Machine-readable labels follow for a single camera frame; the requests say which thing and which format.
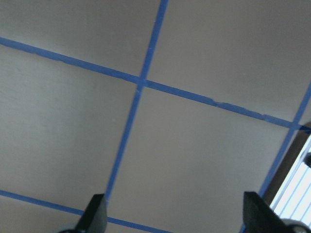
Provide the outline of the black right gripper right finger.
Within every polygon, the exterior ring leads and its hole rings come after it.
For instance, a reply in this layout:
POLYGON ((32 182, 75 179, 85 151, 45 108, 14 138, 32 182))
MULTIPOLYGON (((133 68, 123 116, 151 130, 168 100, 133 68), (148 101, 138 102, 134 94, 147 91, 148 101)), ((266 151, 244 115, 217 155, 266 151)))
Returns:
POLYGON ((247 233, 285 233, 286 225, 256 193, 243 194, 243 223, 247 233))

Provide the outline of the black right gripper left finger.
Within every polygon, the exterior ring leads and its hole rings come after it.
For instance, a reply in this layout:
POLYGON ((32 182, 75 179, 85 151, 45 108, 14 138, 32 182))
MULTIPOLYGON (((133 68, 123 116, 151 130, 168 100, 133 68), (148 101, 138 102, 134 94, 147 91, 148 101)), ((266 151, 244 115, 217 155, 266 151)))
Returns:
POLYGON ((104 233, 107 226, 105 194, 91 198, 82 217, 74 228, 75 233, 104 233))

